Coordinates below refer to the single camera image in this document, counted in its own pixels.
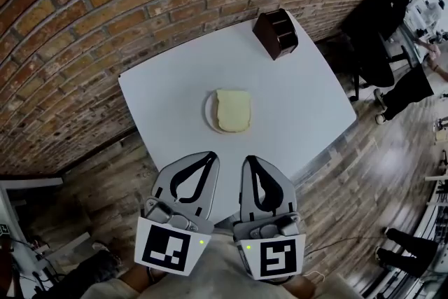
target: brick wall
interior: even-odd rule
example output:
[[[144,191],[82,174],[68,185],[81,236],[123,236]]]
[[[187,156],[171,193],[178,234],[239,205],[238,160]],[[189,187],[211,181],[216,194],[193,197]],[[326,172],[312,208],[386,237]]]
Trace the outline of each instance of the brick wall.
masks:
[[[117,82],[168,48],[288,9],[314,39],[360,0],[0,0],[0,173],[50,173],[133,126]]]

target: black pants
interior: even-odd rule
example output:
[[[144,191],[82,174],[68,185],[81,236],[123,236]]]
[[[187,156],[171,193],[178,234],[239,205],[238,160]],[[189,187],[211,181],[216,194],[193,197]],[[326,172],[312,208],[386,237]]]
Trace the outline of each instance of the black pants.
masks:
[[[62,281],[48,291],[36,294],[33,299],[79,299],[96,283],[115,278],[118,274],[118,261],[108,251],[99,251],[84,260]]]
[[[379,249],[378,256],[380,261],[401,269],[413,277],[420,278],[428,269],[437,253],[437,242],[429,239],[416,238],[396,229],[390,229],[387,232],[387,237],[402,246],[414,257],[401,256],[392,251]]]
[[[392,120],[398,113],[406,109],[411,102],[420,102],[425,97],[434,95],[423,67],[418,65],[405,74],[395,87],[383,96],[387,110],[386,120]]]

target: bread slice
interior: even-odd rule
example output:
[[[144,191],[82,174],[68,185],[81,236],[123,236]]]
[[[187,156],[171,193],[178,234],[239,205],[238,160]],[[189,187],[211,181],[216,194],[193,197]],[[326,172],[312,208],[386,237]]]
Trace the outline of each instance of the bread slice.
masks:
[[[241,90],[217,90],[218,126],[226,132],[242,132],[251,125],[251,95]]]

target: floor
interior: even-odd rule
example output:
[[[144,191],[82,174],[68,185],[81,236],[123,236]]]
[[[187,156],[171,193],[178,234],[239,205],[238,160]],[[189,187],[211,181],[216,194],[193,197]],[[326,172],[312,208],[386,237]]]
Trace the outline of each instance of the floor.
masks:
[[[340,78],[349,89],[347,78]],[[437,97],[378,126],[372,91],[362,90],[354,105],[358,121],[294,179],[306,253],[344,238],[367,238],[306,255],[304,273],[336,271],[360,292],[382,272],[373,258],[384,243],[381,228],[411,232],[417,226],[432,188],[423,177],[435,173],[438,161],[431,150]],[[89,230],[130,265],[137,217],[156,176],[140,136],[133,134],[71,170],[58,190],[29,194],[27,232],[57,248]],[[68,259],[59,264],[73,266]],[[315,272],[308,278],[321,281]]]

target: wooden floorboard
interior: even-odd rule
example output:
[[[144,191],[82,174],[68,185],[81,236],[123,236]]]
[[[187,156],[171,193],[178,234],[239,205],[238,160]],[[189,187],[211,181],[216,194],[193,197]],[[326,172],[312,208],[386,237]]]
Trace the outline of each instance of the wooden floorboard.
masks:
[[[435,98],[378,126],[372,89],[363,92],[354,104],[356,123],[293,179],[307,229],[306,253],[348,237],[367,238],[306,256],[304,271],[336,271],[358,291],[382,272],[373,251],[392,244],[385,243],[381,229],[416,228],[432,188],[423,177],[435,173],[438,161],[430,151]],[[141,137],[132,134],[72,169],[60,189],[30,193],[26,232],[57,248],[89,230],[130,265],[137,218],[157,173]],[[309,278],[321,281],[316,273]]]

